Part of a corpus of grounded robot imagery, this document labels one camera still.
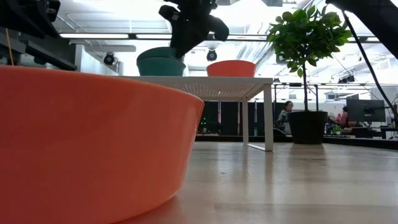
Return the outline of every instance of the red bowl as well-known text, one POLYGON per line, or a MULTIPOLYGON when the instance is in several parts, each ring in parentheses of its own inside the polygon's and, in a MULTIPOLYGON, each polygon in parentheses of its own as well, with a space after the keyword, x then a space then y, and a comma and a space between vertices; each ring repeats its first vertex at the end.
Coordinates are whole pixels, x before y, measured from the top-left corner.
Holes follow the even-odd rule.
POLYGON ((182 186, 201 99, 78 72, 0 74, 0 223, 115 223, 182 186))
POLYGON ((256 64, 244 60, 227 60, 207 66, 209 77, 254 77, 256 64))

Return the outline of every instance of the metal frame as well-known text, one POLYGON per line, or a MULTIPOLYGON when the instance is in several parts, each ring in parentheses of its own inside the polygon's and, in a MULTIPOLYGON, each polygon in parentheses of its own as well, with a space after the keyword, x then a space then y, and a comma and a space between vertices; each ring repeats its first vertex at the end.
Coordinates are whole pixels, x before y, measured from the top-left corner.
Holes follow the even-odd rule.
POLYGON ((238 101, 242 102, 242 125, 243 125, 243 144, 255 149, 272 152, 274 150, 274 122, 272 118, 272 78, 232 78, 232 77, 120 77, 142 82, 160 84, 167 87, 174 87, 175 84, 183 84, 189 86, 195 83, 205 86, 200 91, 186 91, 187 93, 196 95, 202 100, 212 101, 238 101), (250 86, 242 97, 219 97, 205 96, 204 91, 217 86, 234 85, 234 86, 250 86), (265 147, 256 146, 249 143, 249 116, 248 101, 264 91, 264 130, 265 130, 265 147))

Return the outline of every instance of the ceiling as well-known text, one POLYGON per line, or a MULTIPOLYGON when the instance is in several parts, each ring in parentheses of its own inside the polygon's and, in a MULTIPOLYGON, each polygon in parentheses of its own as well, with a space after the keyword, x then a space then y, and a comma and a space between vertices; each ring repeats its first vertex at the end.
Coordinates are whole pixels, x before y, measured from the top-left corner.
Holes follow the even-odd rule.
MULTIPOLYGON (((284 11, 294 11, 307 4, 316 4, 318 8, 325 5, 322 0, 295 0, 295 2, 296 4, 284 4, 283 7, 268 7, 261 0, 240 0, 230 6, 219 6, 212 14, 227 24, 231 34, 264 35, 269 23, 284 11)), ((54 26, 63 33, 169 34, 170 24, 158 15, 160 6, 164 4, 170 3, 162 0, 62 0, 61 10, 54 26)), ((328 10, 339 11, 333 6, 329 6, 328 10)), ((372 35, 356 16, 349 14, 349 17, 359 35, 372 35)), ((103 57, 105 52, 113 50, 120 61, 132 66, 135 66, 136 57, 143 51, 169 45, 165 40, 79 40, 76 43, 85 44, 86 49, 98 58, 103 57)), ((393 56, 382 44, 364 44, 364 47, 374 66, 380 70, 396 66, 396 59, 392 59, 393 56)), ((263 61, 264 63, 257 68, 258 76, 276 77, 282 82, 301 82, 296 74, 288 73, 285 65, 275 62, 273 54, 269 54, 267 42, 203 42, 185 57, 191 75, 206 75, 205 69, 211 63, 206 60, 210 48, 216 49, 217 61, 232 59, 254 63, 263 61), (271 56, 267 60, 262 60, 267 54, 271 56)), ((350 72, 356 74, 358 81, 370 82, 371 77, 363 59, 360 58, 358 46, 346 44, 340 50, 334 59, 324 59, 318 63, 318 67, 309 68, 310 81, 336 83, 339 78, 350 72)))

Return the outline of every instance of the security camera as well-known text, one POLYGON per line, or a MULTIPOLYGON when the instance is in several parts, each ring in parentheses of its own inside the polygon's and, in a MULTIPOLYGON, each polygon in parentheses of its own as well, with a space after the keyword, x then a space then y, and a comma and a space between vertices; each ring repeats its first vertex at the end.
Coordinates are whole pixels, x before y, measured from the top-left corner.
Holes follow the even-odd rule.
POLYGON ((118 59, 114 56, 114 52, 107 52, 104 58, 105 65, 115 65, 118 59))
POLYGON ((207 61, 213 62, 217 60, 217 53, 215 49, 210 49, 209 52, 207 53, 207 61))

